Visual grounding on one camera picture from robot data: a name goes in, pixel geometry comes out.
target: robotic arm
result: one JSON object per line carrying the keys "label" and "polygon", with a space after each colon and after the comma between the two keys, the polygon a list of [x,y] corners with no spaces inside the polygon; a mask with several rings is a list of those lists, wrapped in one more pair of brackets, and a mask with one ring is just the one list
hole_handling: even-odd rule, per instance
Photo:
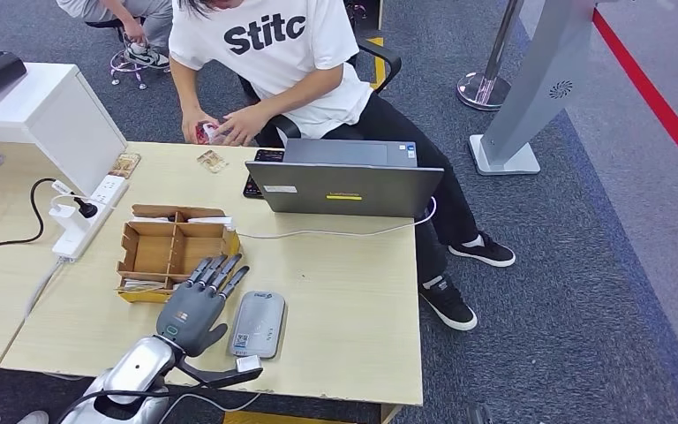
{"label": "robotic arm", "polygon": [[[214,389],[258,378],[263,368],[257,356],[239,358],[235,368],[222,372],[202,371],[185,362],[189,356],[201,355],[227,332],[227,324],[212,326],[249,270],[242,267],[227,281],[241,257],[223,255],[201,261],[160,312],[157,333],[140,339],[113,368],[94,379],[58,423],[157,424],[170,395],[164,376],[174,367]],[[118,411],[123,418],[112,416]]]}

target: gray carpet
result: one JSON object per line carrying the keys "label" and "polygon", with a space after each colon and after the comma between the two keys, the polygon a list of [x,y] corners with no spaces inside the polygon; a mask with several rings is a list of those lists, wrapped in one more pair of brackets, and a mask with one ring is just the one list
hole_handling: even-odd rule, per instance
{"label": "gray carpet", "polygon": [[[484,402],[503,424],[678,423],[678,375],[659,358],[656,329],[647,326],[633,292],[643,270],[635,267],[632,274],[618,259],[613,244],[618,230],[605,224],[612,210],[597,207],[597,196],[604,198],[600,187],[586,183],[590,164],[576,164],[585,152],[567,117],[558,117],[534,140],[543,167],[539,175],[483,178],[474,170],[465,141],[483,132],[493,115],[465,108],[453,87],[465,73],[484,69],[502,4],[386,3],[382,35],[404,66],[384,96],[449,155],[480,227],[518,257],[509,269],[450,259],[449,274],[480,325],[468,334],[454,332],[420,304],[425,406],[406,408],[398,422],[463,423],[463,405]],[[523,40],[519,31],[515,37]],[[57,41],[49,41],[49,34],[59,34]],[[180,140],[180,115],[167,77],[150,76],[146,91],[130,79],[109,84],[105,62],[116,48],[111,32],[70,21],[50,0],[0,0],[0,49],[30,61],[78,64],[129,140]],[[506,76],[514,75],[522,54],[515,42]],[[366,67],[361,64],[362,73]],[[202,104],[215,115],[243,106],[235,76],[220,66],[209,65],[200,86]],[[676,343],[673,334],[665,337]],[[0,370],[3,422],[37,408],[55,414],[86,384]],[[37,387],[48,394],[37,394]],[[373,411],[285,397],[264,397],[253,408],[363,422]],[[218,422],[218,417],[191,402],[172,422]]]}

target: cardboard box compartment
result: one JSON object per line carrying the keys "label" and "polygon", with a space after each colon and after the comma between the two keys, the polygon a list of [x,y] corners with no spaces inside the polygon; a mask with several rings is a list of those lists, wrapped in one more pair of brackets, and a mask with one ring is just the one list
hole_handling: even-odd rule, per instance
{"label": "cardboard box compartment", "polygon": [[[129,302],[164,303],[175,284],[182,283],[202,259],[240,251],[237,233],[220,223],[187,223],[191,218],[225,216],[220,209],[134,205],[135,216],[167,217],[170,222],[129,222],[121,246],[125,257],[118,263],[122,277],[118,294]],[[161,289],[126,288],[126,279],[164,284]]]}

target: office chair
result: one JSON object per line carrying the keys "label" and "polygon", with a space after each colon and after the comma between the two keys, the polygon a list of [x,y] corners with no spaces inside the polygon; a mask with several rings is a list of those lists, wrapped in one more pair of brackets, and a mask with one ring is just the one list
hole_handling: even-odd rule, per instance
{"label": "office chair", "polygon": [[[139,18],[140,24],[144,23],[144,18]],[[125,52],[126,48],[129,46],[128,39],[125,37],[124,33],[124,23],[121,22],[120,19],[112,19],[112,20],[107,20],[104,22],[85,22],[88,26],[92,28],[113,28],[116,30],[116,34],[118,36],[118,40],[123,43],[124,47],[121,49],[121,51],[117,52],[113,57],[110,59],[110,77],[112,80],[110,81],[110,84],[117,86],[118,84],[121,83],[121,80],[118,79],[116,73],[120,72],[122,74],[124,73],[133,73],[136,76],[136,80],[139,82],[139,90],[145,90],[147,89],[147,84],[145,84],[144,80],[141,78],[141,71],[145,70],[147,66],[144,66],[143,64],[136,64],[134,62],[129,61],[126,59]],[[170,72],[170,68],[167,67],[162,70],[165,73]]]}
{"label": "office chair", "polygon": [[[354,30],[358,19],[365,18],[365,7],[356,4],[354,0],[345,0],[344,4],[346,5],[347,14],[350,17],[350,23]],[[388,74],[386,75],[386,78],[377,88],[375,88],[375,92],[380,93],[397,73],[402,70],[402,58],[394,51],[379,46],[374,42],[369,42],[365,38],[356,37],[356,40],[361,52],[369,53],[371,56],[378,57],[388,64]],[[358,55],[355,55],[354,57],[351,57],[347,63],[355,66],[357,64],[357,59]],[[251,83],[240,76],[238,76],[238,78],[240,79],[240,85],[243,86],[243,91],[245,92],[245,97],[249,104],[253,105],[260,102],[260,98],[256,95]],[[277,129],[288,139],[299,139],[301,137],[300,130],[294,122],[284,115],[277,115],[276,117],[272,117],[267,122],[266,126],[264,126],[264,129],[261,130],[261,133],[256,136],[256,142],[265,148],[283,147],[282,139],[279,138]]]}

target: white t-shirt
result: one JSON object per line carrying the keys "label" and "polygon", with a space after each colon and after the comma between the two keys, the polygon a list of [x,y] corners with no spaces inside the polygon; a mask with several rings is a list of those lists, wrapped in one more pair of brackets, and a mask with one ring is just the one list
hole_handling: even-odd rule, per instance
{"label": "white t-shirt", "polygon": [[216,60],[253,86],[261,99],[294,87],[310,72],[344,66],[339,87],[284,115],[306,138],[354,125],[372,89],[346,61],[358,53],[342,0],[245,0],[203,17],[173,1],[170,55],[194,70]]}

